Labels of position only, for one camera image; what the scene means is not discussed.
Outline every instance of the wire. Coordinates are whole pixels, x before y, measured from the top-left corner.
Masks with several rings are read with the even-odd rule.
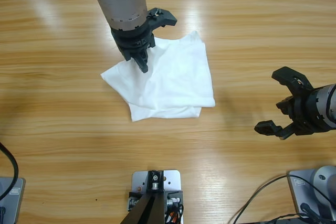
[[[170,210],[167,211],[167,213],[166,213],[164,223],[166,223],[166,224],[173,224],[173,223],[174,224],[181,224],[183,211],[184,211],[183,204],[179,204],[178,206],[171,207]]]
[[[278,178],[275,178],[273,180],[271,180],[270,182],[267,182],[266,184],[264,184],[262,187],[260,187],[251,197],[250,199],[245,203],[245,205],[242,207],[241,211],[239,212],[239,214],[237,215],[236,219],[234,220],[233,224],[237,223],[237,220],[239,219],[239,217],[243,214],[243,212],[245,211],[245,209],[248,207],[248,205],[251,203],[251,201],[258,195],[258,193],[260,193],[265,187],[267,187],[268,185],[274,183],[275,181],[278,181],[282,178],[288,178],[288,177],[294,177],[294,178],[299,178],[302,179],[304,182],[306,182],[308,185],[310,185],[312,188],[314,188],[320,195],[322,195],[331,205],[332,207],[336,208],[336,204],[333,203],[326,195],[324,195],[319,189],[316,188],[316,186],[314,186],[312,183],[310,183],[309,181],[307,181],[304,178],[301,178],[299,176],[296,175],[283,175],[280,176]]]
[[[2,200],[10,192],[10,190],[12,190],[12,188],[15,185],[15,183],[17,182],[17,178],[18,178],[18,175],[19,175],[19,167],[17,165],[17,162],[16,162],[14,156],[10,153],[10,151],[2,143],[0,143],[0,151],[2,151],[8,157],[8,159],[12,163],[13,169],[14,169],[14,176],[13,176],[13,180],[12,180],[11,184],[4,191],[4,193],[1,194],[1,196],[0,196],[0,200]]]
[[[285,218],[285,217],[294,217],[294,216],[300,216],[300,217],[308,217],[308,215],[306,214],[301,214],[301,213],[296,213],[296,214],[288,214],[288,215],[282,215],[282,216],[279,216],[277,218],[274,218],[273,220],[270,220],[270,221],[267,221],[265,224],[271,224],[271,223],[274,223],[275,221],[277,221],[278,219],[282,219],[282,218]]]

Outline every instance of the folded fabric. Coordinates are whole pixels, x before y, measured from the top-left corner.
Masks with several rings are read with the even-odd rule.
[[[205,44],[197,32],[180,40],[155,38],[148,49],[148,72],[122,61],[101,74],[128,103],[132,121],[146,118],[196,118],[214,107]]]

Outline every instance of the wooden table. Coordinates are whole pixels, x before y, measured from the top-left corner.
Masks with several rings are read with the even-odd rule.
[[[216,107],[198,119],[132,123],[100,73],[123,60],[96,0],[0,0],[0,141],[27,180],[19,223],[119,223],[136,170],[178,169],[185,223],[228,223],[257,187],[289,170],[336,165],[335,132],[286,141],[288,66],[315,87],[335,83],[335,0],[147,0],[170,10],[178,39],[207,46]],[[0,174],[11,176],[1,156]],[[265,189],[239,222],[294,212],[288,182]]]

